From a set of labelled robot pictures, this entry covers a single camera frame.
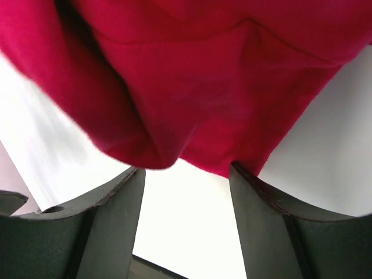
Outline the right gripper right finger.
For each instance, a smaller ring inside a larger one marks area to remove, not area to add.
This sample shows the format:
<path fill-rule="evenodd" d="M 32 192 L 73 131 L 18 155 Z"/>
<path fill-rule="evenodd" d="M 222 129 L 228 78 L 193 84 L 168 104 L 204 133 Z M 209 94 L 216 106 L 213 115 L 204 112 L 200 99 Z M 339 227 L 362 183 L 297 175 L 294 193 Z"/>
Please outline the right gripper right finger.
<path fill-rule="evenodd" d="M 371 277 L 371 216 L 313 206 L 237 163 L 229 183 L 248 278 Z"/>

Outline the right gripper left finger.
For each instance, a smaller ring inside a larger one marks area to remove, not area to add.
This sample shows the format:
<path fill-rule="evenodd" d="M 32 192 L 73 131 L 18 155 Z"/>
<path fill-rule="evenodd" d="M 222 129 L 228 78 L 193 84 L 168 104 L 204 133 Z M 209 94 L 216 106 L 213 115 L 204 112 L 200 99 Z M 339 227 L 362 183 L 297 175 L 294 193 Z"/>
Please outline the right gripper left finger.
<path fill-rule="evenodd" d="M 23 194 L 1 191 L 2 278 L 127 278 L 145 186 L 129 168 L 40 213 L 16 215 Z"/>

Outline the crimson red t shirt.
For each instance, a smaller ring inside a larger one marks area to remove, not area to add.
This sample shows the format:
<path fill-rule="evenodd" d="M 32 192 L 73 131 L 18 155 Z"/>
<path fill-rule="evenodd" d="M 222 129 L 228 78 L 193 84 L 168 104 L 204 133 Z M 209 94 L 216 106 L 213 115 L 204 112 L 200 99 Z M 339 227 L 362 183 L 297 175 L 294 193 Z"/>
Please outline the crimson red t shirt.
<path fill-rule="evenodd" d="M 258 174 L 371 44 L 370 1 L 2 1 L 1 51 L 124 163 Z"/>

